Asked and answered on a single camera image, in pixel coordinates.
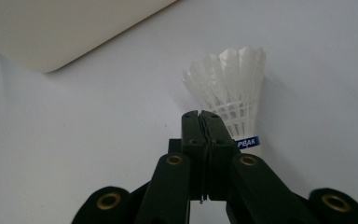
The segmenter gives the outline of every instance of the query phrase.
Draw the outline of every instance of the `plastic shuttlecock skirt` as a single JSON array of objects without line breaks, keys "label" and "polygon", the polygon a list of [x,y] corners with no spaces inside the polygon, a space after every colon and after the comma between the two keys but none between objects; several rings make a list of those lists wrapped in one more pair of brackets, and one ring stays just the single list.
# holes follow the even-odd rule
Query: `plastic shuttlecock skirt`
[{"label": "plastic shuttlecock skirt", "polygon": [[190,93],[202,109],[222,118],[240,149],[259,145],[255,122],[265,61],[261,48],[226,49],[218,56],[211,54],[200,63],[193,62],[184,72]]}]

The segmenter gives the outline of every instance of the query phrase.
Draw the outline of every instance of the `metal rivet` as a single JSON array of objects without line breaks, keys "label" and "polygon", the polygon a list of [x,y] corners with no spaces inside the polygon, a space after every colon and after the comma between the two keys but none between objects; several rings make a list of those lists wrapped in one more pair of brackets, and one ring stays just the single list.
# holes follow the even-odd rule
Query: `metal rivet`
[{"label": "metal rivet", "polygon": [[338,212],[349,212],[351,211],[351,206],[342,198],[334,194],[325,194],[322,196],[322,201],[329,206],[330,208]]},{"label": "metal rivet", "polygon": [[257,160],[250,156],[244,156],[240,158],[240,162],[244,165],[254,166],[257,164]]},{"label": "metal rivet", "polygon": [[178,165],[180,163],[182,163],[183,159],[180,156],[170,156],[169,158],[167,158],[166,162],[169,165]]},{"label": "metal rivet", "polygon": [[101,196],[97,201],[97,207],[101,210],[109,210],[120,204],[121,197],[116,192],[110,192]]}]

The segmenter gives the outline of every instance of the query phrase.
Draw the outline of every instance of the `gray surface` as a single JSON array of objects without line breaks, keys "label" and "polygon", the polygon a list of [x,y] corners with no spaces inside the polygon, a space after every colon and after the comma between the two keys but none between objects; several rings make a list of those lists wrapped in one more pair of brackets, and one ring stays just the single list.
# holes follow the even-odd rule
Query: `gray surface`
[{"label": "gray surface", "polygon": [[[191,61],[264,47],[264,159],[293,191],[358,201],[358,1],[180,1],[63,69],[0,56],[0,223],[70,223],[96,189],[150,179],[180,116]],[[193,203],[192,223],[228,223]]]}]

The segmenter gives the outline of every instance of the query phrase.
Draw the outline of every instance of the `white surface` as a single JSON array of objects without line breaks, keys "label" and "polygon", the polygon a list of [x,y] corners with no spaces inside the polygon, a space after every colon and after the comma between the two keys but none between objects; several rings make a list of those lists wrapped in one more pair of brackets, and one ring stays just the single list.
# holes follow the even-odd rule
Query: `white surface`
[{"label": "white surface", "polygon": [[[267,53],[267,163],[300,195],[358,201],[358,1],[193,0],[52,74],[0,57],[0,223],[70,223],[94,190],[141,186],[198,108],[182,69],[246,45]],[[192,205],[192,223],[228,223],[223,203]]]},{"label": "white surface", "polygon": [[0,53],[50,72],[174,0],[0,0]]}]

